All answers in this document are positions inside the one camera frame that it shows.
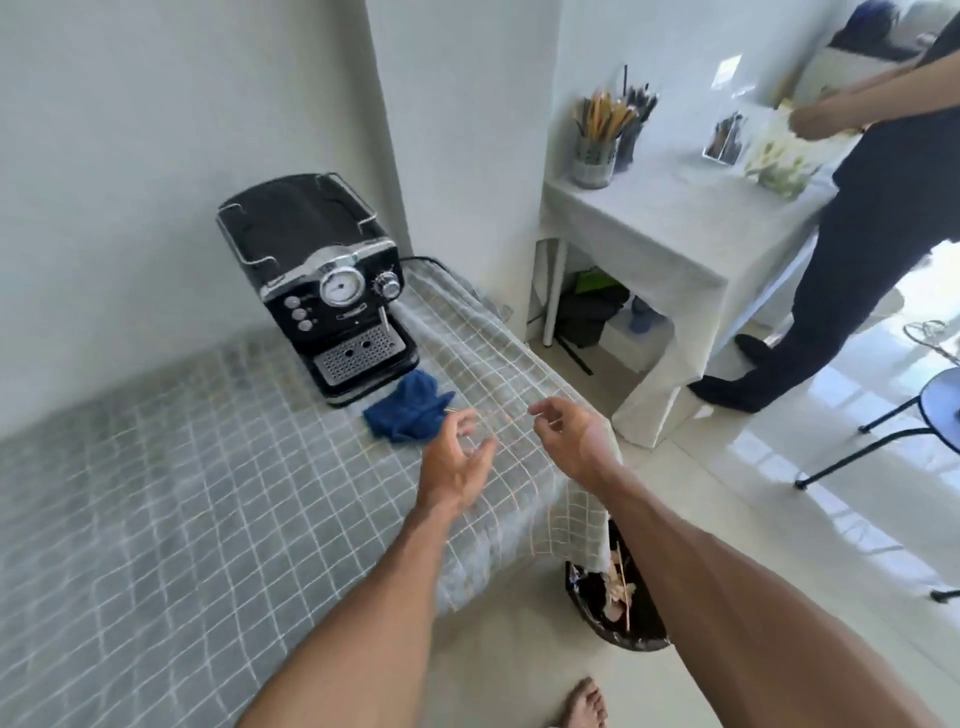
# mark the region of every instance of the black shoe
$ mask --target black shoe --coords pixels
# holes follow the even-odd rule
[[[719,407],[735,409],[737,412],[746,412],[755,415],[763,405],[758,405],[753,398],[743,392],[738,382],[718,379],[716,376],[705,376],[700,381],[687,384],[687,388],[701,400],[716,404]]]
[[[733,342],[736,347],[740,349],[740,352],[747,357],[747,360],[750,361],[755,367],[759,366],[760,363],[770,357],[770,354],[773,353],[773,349],[766,345],[766,343],[760,341],[755,336],[748,336],[745,333],[738,333],[733,338]]]

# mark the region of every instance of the green object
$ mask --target green object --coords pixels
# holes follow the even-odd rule
[[[590,268],[577,276],[577,287],[574,293],[587,293],[588,291],[599,291],[603,288],[620,285],[620,281],[608,276],[599,268]]]

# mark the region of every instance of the blue towel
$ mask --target blue towel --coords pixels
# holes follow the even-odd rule
[[[433,440],[453,394],[438,395],[437,380],[416,369],[401,379],[391,394],[367,407],[363,416],[374,435],[392,443]]]

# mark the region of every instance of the gray tablecloth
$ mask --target gray tablecloth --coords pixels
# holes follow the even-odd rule
[[[446,273],[406,270],[421,367],[502,442],[438,608],[522,556],[603,569],[606,513],[522,414],[563,382]],[[413,505],[420,447],[360,417],[387,391],[331,409],[269,330],[0,444],[0,724],[233,722]]]

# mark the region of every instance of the left hand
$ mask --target left hand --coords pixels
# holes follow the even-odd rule
[[[844,112],[845,94],[807,104],[790,114],[790,131],[801,139],[817,141],[851,128],[854,124]]]
[[[417,507],[441,510],[451,520],[477,500],[487,482],[496,438],[488,437],[477,449],[464,450],[458,437],[476,431],[476,412],[466,409],[447,415],[440,433],[423,449]]]

